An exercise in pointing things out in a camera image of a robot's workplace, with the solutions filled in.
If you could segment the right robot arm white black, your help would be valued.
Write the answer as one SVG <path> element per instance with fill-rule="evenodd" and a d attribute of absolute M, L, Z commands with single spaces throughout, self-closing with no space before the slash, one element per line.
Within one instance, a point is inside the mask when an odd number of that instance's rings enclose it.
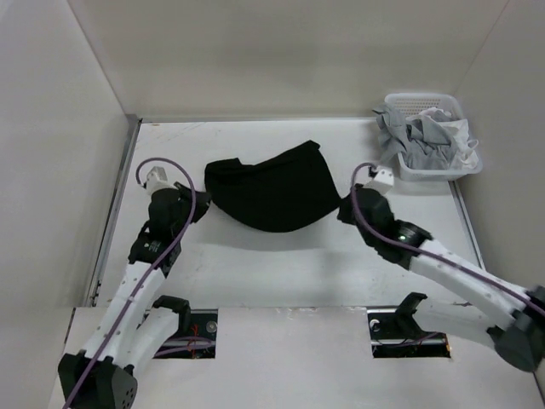
<path fill-rule="evenodd" d="M 387 199 L 361 184 L 341 202 L 338 220 L 354 225 L 387 262 L 457 294 L 466 306 L 411 293 L 398 306 L 395 327 L 405 337 L 439 331 L 494 349 L 509 365 L 535 372 L 544 359 L 544 288 L 525 289 L 448 251 L 428 231 L 397 220 Z"/>

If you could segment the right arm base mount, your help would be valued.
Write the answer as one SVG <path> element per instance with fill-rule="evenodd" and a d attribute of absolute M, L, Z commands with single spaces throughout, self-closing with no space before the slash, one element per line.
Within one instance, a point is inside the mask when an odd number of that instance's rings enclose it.
<path fill-rule="evenodd" d="M 371 353 L 376 359 L 450 358 L 442 332 L 423 331 L 414 314 L 427 296 L 411 292 L 398 306 L 367 309 Z"/>

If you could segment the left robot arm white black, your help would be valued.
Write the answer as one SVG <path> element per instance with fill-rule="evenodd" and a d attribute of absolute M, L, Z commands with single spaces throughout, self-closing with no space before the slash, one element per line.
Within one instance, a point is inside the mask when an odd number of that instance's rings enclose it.
<path fill-rule="evenodd" d="M 130 408 L 137 375 L 168 337 L 191 330 L 189 302 L 157 291 L 181 253 L 180 234 L 209 209 L 206 192 L 180 183 L 150 194 L 148 219 L 132 244 L 118 290 L 90 339 L 58 366 L 67 408 Z"/>

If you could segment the black tank top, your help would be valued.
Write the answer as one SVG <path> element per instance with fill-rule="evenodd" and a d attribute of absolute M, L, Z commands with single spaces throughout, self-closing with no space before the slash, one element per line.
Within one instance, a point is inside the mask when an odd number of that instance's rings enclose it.
<path fill-rule="evenodd" d="M 329 167 L 315 141 L 306 141 L 259 164 L 238 158 L 206 165 L 206 191 L 231 218 L 267 233 L 305 228 L 341 202 Z"/>

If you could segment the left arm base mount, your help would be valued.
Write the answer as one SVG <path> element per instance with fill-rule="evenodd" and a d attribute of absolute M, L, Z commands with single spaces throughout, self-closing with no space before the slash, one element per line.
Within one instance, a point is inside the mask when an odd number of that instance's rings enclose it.
<path fill-rule="evenodd" d="M 214 359 L 218 332 L 217 309 L 192 309 L 186 299 L 161 296 L 154 308 L 176 313 L 178 329 L 159 348 L 154 359 Z"/>

